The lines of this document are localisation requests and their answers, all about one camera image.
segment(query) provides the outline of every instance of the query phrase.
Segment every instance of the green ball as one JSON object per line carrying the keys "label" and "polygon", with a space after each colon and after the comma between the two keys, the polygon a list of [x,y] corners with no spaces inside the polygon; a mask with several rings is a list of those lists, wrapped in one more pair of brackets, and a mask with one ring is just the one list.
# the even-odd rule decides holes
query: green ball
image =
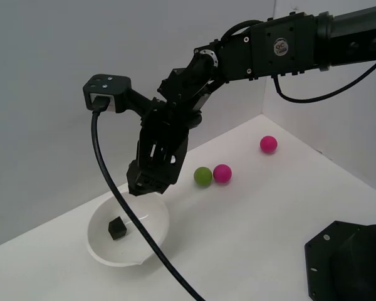
{"label": "green ball", "polygon": [[194,173],[194,180],[198,185],[208,186],[212,182],[212,171],[207,167],[200,167]]}

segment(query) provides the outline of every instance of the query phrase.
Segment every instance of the pink ball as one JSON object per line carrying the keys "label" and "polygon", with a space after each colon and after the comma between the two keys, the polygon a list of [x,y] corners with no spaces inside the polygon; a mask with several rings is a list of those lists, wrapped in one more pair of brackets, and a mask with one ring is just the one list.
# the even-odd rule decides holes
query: pink ball
{"label": "pink ball", "polygon": [[225,164],[217,165],[213,170],[213,178],[216,182],[227,183],[232,176],[231,168]]}
{"label": "pink ball", "polygon": [[261,140],[261,150],[267,154],[272,154],[277,149],[277,140],[272,136],[265,136]]}

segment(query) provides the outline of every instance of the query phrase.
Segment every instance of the white table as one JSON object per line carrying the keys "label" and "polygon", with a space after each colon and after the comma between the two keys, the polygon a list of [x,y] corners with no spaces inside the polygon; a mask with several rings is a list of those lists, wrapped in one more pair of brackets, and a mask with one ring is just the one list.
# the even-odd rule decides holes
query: white table
{"label": "white table", "polygon": [[[258,150],[266,134],[273,156]],[[221,163],[228,186],[195,187],[195,168]],[[155,257],[110,268],[88,254],[87,222],[109,197],[1,245],[0,301],[191,300]],[[375,190],[262,115],[190,151],[164,199],[163,249],[208,301],[309,301],[304,244],[334,220],[376,223]]]}

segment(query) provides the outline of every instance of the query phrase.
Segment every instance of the ball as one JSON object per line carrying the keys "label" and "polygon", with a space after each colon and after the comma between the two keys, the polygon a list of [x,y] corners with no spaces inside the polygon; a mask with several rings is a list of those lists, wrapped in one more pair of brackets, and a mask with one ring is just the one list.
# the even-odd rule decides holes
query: ball
{"label": "ball", "polygon": [[194,180],[200,186],[210,185],[212,178],[212,171],[207,167],[200,167],[194,173]]}
{"label": "ball", "polygon": [[272,154],[277,149],[277,140],[272,136],[265,136],[262,138],[260,146],[263,152]]}
{"label": "ball", "polygon": [[225,164],[217,165],[213,170],[213,177],[216,182],[227,183],[232,176],[231,168]]}

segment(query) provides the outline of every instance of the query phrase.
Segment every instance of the black cube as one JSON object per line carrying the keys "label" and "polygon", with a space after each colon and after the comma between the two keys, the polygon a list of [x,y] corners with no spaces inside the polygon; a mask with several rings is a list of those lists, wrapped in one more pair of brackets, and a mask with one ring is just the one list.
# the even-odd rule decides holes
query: black cube
{"label": "black cube", "polygon": [[127,233],[127,227],[125,227],[121,217],[117,217],[109,222],[108,232],[112,236],[113,240],[119,240],[121,237],[125,236]]}

